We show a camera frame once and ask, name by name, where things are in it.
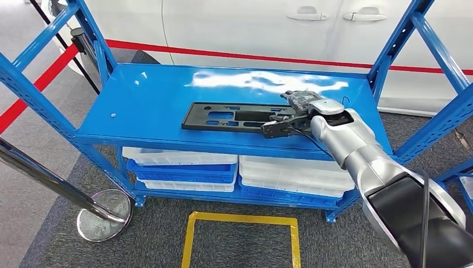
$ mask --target robotic arm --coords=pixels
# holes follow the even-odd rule
[[[428,183],[428,231],[421,252],[424,179],[399,165],[376,141],[353,109],[314,92],[282,94],[294,117],[274,117],[262,126],[266,138],[310,131],[347,170],[360,193],[363,212],[378,233],[406,254],[412,267],[473,267],[473,236],[465,214],[438,184]]]

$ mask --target red rope barrier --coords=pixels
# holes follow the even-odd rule
[[[182,49],[179,47],[172,47],[172,46],[156,46],[156,45],[140,44],[140,43],[134,43],[134,42],[109,40],[109,39],[107,39],[106,41],[110,47],[114,47],[117,49],[148,50],[148,51],[157,51],[157,52],[224,57],[224,58],[234,58],[234,59],[266,60],[266,61],[279,61],[279,62],[284,62],[284,63],[328,65],[328,66],[340,66],[340,67],[364,68],[364,69],[370,69],[372,67],[371,64],[363,64],[363,63],[340,63],[337,61],[304,60],[304,59],[256,56],[256,55],[236,54],[236,53],[197,50],[197,49]],[[389,69],[395,70],[395,71],[414,71],[414,72],[419,72],[419,73],[433,73],[433,74],[443,73],[442,69],[440,68],[429,68],[429,67],[391,66]],[[473,75],[473,70],[466,69],[466,70],[463,70],[463,72],[466,75]]]
[[[41,92],[51,81],[67,66],[67,64],[75,57],[79,51],[77,47],[72,44],[64,53],[62,53],[54,63],[36,80],[35,87]],[[9,127],[13,121],[21,115],[26,109],[27,105],[22,100],[18,99],[0,116],[0,134]]]

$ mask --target stacked storage bin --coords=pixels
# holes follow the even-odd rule
[[[299,203],[336,204],[355,188],[334,161],[240,156],[239,175],[243,194]]]
[[[124,147],[127,169],[148,189],[233,192],[237,155]]]

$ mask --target yellow square marking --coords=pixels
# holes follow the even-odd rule
[[[301,253],[299,249],[299,229],[297,227],[296,218],[220,214],[220,213],[207,213],[207,212],[197,212],[197,211],[192,212],[189,215],[189,221],[187,223],[186,240],[184,242],[184,252],[182,253],[181,268],[189,268],[191,265],[192,242],[194,240],[194,225],[195,225],[195,221],[198,219],[201,219],[204,221],[288,225],[289,229],[291,230],[292,267],[301,268]]]

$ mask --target gray carpet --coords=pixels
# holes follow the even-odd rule
[[[428,119],[394,114],[382,115],[394,147],[401,144]],[[458,136],[473,141],[468,120]],[[110,147],[100,147],[113,159]],[[470,158],[454,133],[409,164],[435,177]],[[81,156],[69,177],[88,194],[113,187],[95,166]],[[452,195],[465,203],[452,186]],[[187,218],[193,211],[296,217],[302,267],[408,267],[406,258],[392,252],[364,218],[360,204],[346,210],[336,223],[326,223],[323,211],[311,209],[240,205],[195,200],[148,198],[136,209],[131,224],[119,237],[103,243],[84,241],[77,234],[79,208],[58,198],[20,267],[179,267]],[[473,231],[467,214],[468,230]],[[291,267],[289,231],[284,226],[196,222],[191,267]]]

